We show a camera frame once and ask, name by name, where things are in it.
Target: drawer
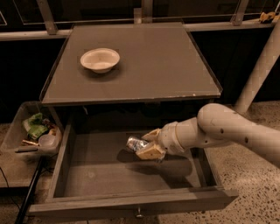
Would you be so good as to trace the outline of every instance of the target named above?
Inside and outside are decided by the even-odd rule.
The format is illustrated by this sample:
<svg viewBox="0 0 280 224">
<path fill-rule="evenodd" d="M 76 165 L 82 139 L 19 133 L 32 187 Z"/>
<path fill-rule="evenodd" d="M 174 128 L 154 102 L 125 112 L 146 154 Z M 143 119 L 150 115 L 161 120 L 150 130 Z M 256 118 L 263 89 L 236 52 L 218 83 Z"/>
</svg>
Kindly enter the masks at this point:
<svg viewBox="0 0 280 224">
<path fill-rule="evenodd" d="M 143 217 L 222 209 L 237 196 L 225 190 L 204 149 L 192 157 L 143 161 L 125 150 L 169 116 L 141 111 L 76 113 L 66 125 L 48 198 L 30 215 L 56 221 Z"/>
</svg>

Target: foil-wrapped object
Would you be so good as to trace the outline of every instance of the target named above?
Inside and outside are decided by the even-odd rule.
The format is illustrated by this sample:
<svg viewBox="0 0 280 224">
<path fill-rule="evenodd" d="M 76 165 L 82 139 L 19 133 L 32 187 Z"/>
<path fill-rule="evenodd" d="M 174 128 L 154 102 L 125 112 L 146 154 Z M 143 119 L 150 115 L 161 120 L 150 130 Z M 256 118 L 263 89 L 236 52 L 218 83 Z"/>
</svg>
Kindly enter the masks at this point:
<svg viewBox="0 0 280 224">
<path fill-rule="evenodd" d="M 139 139 L 135 136 L 130 136 L 128 142 L 126 143 L 126 148 L 129 151 L 137 152 L 144 148 L 148 144 L 147 141 Z"/>
</svg>

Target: small bin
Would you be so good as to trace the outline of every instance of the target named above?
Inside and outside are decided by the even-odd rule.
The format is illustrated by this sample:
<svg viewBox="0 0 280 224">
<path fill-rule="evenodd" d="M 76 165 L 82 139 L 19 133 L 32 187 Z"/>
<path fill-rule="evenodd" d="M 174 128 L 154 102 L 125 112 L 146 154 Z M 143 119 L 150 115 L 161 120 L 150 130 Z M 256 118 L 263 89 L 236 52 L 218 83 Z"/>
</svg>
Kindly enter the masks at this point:
<svg viewBox="0 0 280 224">
<path fill-rule="evenodd" d="M 27 152 L 15 153 L 17 156 L 21 158 L 25 158 L 26 156 L 37 156 L 37 155 L 50 155 L 57 153 L 60 146 L 60 140 L 62 138 L 61 132 L 58 129 L 54 144 L 49 147 L 42 146 L 21 146 L 21 142 L 23 139 L 26 139 L 26 130 L 22 125 L 22 121 L 27 118 L 30 118 L 32 115 L 41 112 L 44 116 L 50 116 L 50 111 L 48 108 L 43 107 L 41 102 L 39 101 L 27 101 L 20 105 L 16 116 L 14 117 L 13 122 L 10 125 L 10 128 L 3 140 L 1 145 L 2 152 L 17 152 L 19 147 L 22 151 L 27 150 Z"/>
</svg>

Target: drawer handle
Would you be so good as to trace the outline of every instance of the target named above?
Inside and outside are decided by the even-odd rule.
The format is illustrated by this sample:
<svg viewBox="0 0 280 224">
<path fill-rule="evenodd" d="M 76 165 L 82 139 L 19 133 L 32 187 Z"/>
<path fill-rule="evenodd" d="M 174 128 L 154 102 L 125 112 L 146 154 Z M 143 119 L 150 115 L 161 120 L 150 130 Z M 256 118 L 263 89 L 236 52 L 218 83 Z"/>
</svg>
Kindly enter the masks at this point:
<svg viewBox="0 0 280 224">
<path fill-rule="evenodd" d="M 137 210 L 137 214 L 135 215 L 137 219 L 142 219 L 144 216 L 141 214 L 141 208 L 139 207 Z"/>
</svg>

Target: concrete floor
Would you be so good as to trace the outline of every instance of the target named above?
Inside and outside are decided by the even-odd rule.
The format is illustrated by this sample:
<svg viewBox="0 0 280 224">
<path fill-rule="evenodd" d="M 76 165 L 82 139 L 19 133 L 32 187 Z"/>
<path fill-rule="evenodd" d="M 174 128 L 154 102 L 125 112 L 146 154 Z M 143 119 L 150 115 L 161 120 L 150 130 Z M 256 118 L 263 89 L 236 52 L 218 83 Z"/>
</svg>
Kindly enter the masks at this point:
<svg viewBox="0 0 280 224">
<path fill-rule="evenodd" d="M 280 101 L 253 103 L 245 115 L 248 119 L 280 130 Z M 0 124 L 0 143 L 9 124 Z M 223 148 L 207 149 L 215 164 L 225 189 L 236 189 L 239 197 L 219 211 L 175 213 L 136 219 L 90 220 L 92 224 L 134 223 L 280 223 L 280 168 L 275 167 L 250 150 L 233 143 Z M 10 186 L 28 186 L 36 163 L 23 162 L 13 154 L 0 154 L 0 166 Z M 35 203 L 47 195 L 52 174 L 41 176 L 35 195 Z M 0 175 L 0 186 L 6 184 Z M 13 197 L 20 205 L 23 197 Z M 0 223 L 14 223 L 18 208 L 10 197 L 0 198 Z M 28 224 L 49 223 L 39 218 L 26 217 Z"/>
</svg>

